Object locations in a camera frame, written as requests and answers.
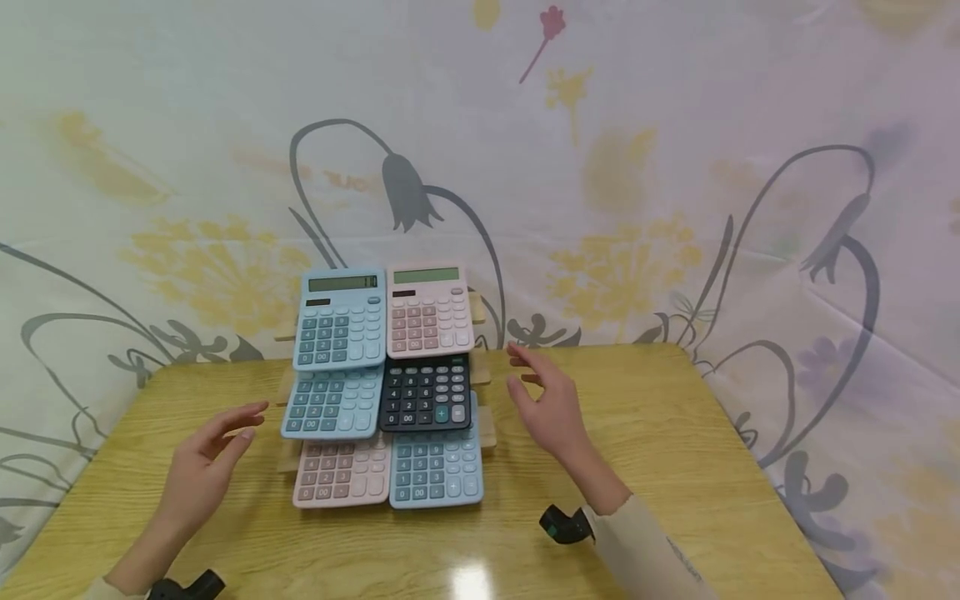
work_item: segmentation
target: black calculator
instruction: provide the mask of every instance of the black calculator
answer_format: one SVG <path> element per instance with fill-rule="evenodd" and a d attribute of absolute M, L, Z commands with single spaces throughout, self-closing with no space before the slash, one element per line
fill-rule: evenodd
<path fill-rule="evenodd" d="M 469 354 L 387 358 L 380 429 L 396 433 L 470 427 Z"/>

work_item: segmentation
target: black device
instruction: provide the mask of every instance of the black device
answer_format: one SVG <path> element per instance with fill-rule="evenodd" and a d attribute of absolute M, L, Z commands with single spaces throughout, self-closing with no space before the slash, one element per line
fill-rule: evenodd
<path fill-rule="evenodd" d="M 161 579 L 150 588 L 147 600 L 213 600 L 227 587 L 224 580 L 207 569 L 188 588 L 172 579 Z"/>
<path fill-rule="evenodd" d="M 540 517 L 540 527 L 556 543 L 576 543 L 593 538 L 593 528 L 584 509 L 577 509 L 573 516 L 567 516 L 556 504 L 551 504 Z"/>
<path fill-rule="evenodd" d="M 392 433 L 470 427 L 469 354 L 387 358 L 380 392 L 380 429 Z"/>

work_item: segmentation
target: left hand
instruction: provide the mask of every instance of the left hand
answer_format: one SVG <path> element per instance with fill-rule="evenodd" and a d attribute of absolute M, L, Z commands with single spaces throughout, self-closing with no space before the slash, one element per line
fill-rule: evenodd
<path fill-rule="evenodd" d="M 190 539 L 227 495 L 230 476 L 269 406 L 261 401 L 216 415 L 174 450 L 154 521 Z M 228 432 L 244 428 L 236 435 Z"/>

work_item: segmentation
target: calculator keypad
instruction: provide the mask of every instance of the calculator keypad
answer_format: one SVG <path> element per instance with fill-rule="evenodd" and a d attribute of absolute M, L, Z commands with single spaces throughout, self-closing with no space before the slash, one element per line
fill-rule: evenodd
<path fill-rule="evenodd" d="M 391 299 L 391 356 L 455 354 L 473 347 L 467 289 L 457 285 L 444 291 L 436 297 Z"/>
<path fill-rule="evenodd" d="M 476 395 L 471 394 L 475 413 Z M 430 434 L 396 434 L 390 478 L 395 509 L 441 508 L 483 499 L 479 427 Z"/>
<path fill-rule="evenodd" d="M 302 509 L 377 504 L 390 495 L 390 434 L 346 444 L 304 442 L 294 486 Z"/>
<path fill-rule="evenodd" d="M 380 429 L 398 433 L 469 427 L 468 357 L 388 359 L 380 398 Z"/>
<path fill-rule="evenodd" d="M 299 372 L 280 427 L 295 440 L 358 440 L 376 431 L 383 365 Z"/>
<path fill-rule="evenodd" d="M 383 360 L 385 321 L 379 296 L 353 306 L 305 308 L 301 316 L 294 356 L 298 371 L 350 369 Z"/>

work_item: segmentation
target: pink calculator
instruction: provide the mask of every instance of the pink calculator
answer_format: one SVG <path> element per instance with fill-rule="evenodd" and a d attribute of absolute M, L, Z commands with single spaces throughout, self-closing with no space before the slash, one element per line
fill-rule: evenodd
<path fill-rule="evenodd" d="M 303 442 L 294 485 L 301 509 L 379 504 L 390 497 L 391 435 L 378 431 L 368 440 Z"/>
<path fill-rule="evenodd" d="M 473 348 L 473 319 L 463 266 L 387 271 L 390 341 L 394 359 L 463 354 Z"/>

